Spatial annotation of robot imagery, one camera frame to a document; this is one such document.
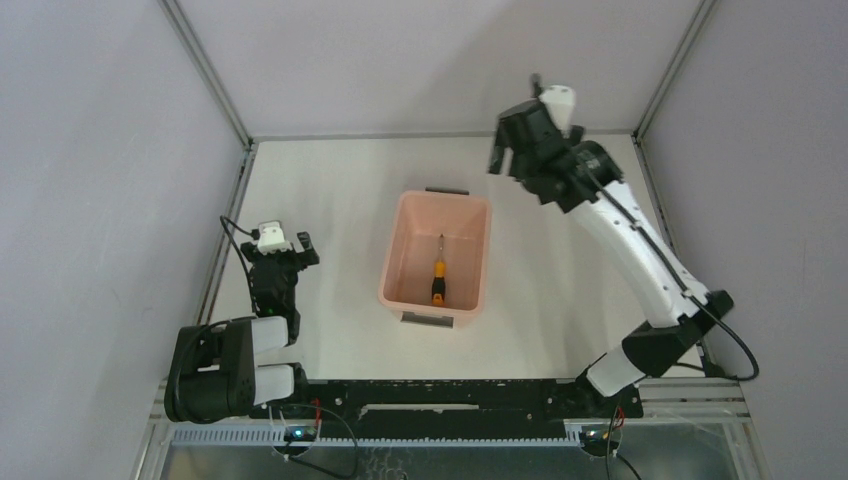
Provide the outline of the yellow black handled screwdriver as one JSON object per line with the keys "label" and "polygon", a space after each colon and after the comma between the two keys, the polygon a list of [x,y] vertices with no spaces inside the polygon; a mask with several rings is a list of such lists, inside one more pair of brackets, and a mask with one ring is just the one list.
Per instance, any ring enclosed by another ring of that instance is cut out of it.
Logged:
{"label": "yellow black handled screwdriver", "polygon": [[438,252],[434,264],[434,275],[431,284],[431,302],[434,306],[444,306],[446,303],[446,262],[444,258],[444,235],[438,237]]}

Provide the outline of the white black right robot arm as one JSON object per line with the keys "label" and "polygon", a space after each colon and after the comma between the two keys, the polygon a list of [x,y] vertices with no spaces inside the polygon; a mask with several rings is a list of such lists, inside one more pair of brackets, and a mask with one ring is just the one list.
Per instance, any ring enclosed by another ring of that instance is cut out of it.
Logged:
{"label": "white black right robot arm", "polygon": [[489,171],[502,170],[540,203],[556,204],[600,244],[636,295],[644,322],[577,377],[579,406],[605,415],[626,387],[660,377],[713,327],[723,324],[734,301],[709,290],[663,242],[647,220],[623,173],[599,143],[578,128],[563,133],[550,106],[535,98],[497,120]]}

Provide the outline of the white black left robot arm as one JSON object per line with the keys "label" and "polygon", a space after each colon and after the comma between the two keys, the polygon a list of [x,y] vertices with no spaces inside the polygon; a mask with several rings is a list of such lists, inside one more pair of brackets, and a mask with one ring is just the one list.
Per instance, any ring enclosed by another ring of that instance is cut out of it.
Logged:
{"label": "white black left robot arm", "polygon": [[412,186],[412,163],[451,173],[410,143],[398,148],[297,142],[253,173],[250,203],[269,220],[235,243],[250,311],[178,335],[167,384],[176,422],[213,423],[274,401],[290,417],[311,407],[295,362],[262,366],[300,346],[332,377],[408,379],[447,352],[446,335],[483,307],[488,199]]}

